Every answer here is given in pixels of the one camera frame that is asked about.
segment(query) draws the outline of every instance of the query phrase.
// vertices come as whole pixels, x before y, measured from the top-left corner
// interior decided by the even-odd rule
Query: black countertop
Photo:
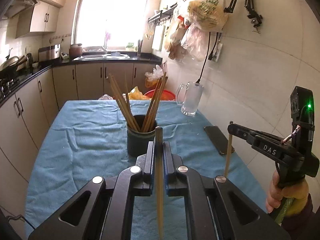
[[[17,92],[20,88],[22,88],[25,84],[42,74],[43,72],[46,72],[48,69],[53,67],[59,67],[64,65],[76,65],[76,64],[84,64],[84,63],[106,63],[106,62],[119,62],[119,63],[149,63],[149,64],[158,64],[160,65],[162,63],[162,58],[153,55],[151,53],[141,53],[141,57],[137,58],[136,52],[126,52],[130,56],[128,59],[90,59],[90,60],[67,60],[67,61],[61,61],[57,63],[53,63],[49,66],[42,66],[39,68],[34,69],[26,69],[23,74],[19,75],[19,84],[15,86],[13,89],[10,90],[10,92],[4,97],[0,98],[0,107],[11,97],[14,95],[15,92]]]
[[[161,65],[162,58],[153,55],[151,53],[141,53],[141,57],[137,57],[136,52],[121,51],[122,54],[129,55],[130,58],[117,59],[117,58],[97,58],[97,59],[81,59],[81,60],[63,60],[60,63],[55,63],[54,66],[64,66],[64,65],[77,65],[77,64],[87,64],[87,63],[107,63],[107,62],[118,62],[118,63],[149,63]]]

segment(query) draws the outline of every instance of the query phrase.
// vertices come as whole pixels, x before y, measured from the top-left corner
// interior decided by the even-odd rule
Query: glass mug
[[[186,86],[187,90],[184,95],[183,102],[178,101],[178,95],[181,89]],[[181,84],[176,92],[177,105],[182,105],[181,112],[188,116],[194,116],[198,109],[200,98],[202,96],[204,86],[196,82],[188,82],[187,85]]]

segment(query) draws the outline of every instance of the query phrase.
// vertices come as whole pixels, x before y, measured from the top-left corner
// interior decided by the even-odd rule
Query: bright window
[[[147,0],[81,0],[75,42],[124,49],[142,38]]]

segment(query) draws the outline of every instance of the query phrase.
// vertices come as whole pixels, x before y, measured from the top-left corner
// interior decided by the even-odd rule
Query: hand
[[[277,187],[279,182],[279,174],[277,171],[273,173],[272,181],[270,182],[269,191],[266,199],[266,209],[268,213],[273,211],[273,208],[280,206],[283,197],[295,198],[291,207],[287,210],[286,217],[299,214],[306,206],[309,195],[309,186],[305,179],[300,183],[280,189]]]

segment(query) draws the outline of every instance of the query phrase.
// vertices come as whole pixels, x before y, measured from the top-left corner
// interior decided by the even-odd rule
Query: blue towel
[[[132,114],[145,114],[148,101],[131,101]],[[172,153],[201,175],[223,174],[220,156],[204,132],[210,122],[199,112],[181,113],[175,102],[161,101],[156,120]],[[113,100],[68,101],[59,112],[36,159],[26,198],[25,217],[39,226],[94,176],[110,178],[135,164],[127,156],[126,122]],[[236,153],[228,178],[265,209],[265,192]],[[32,228],[26,224],[27,236]],[[157,239],[156,198],[136,197],[132,239]],[[164,239],[187,239],[184,200],[164,196]]]

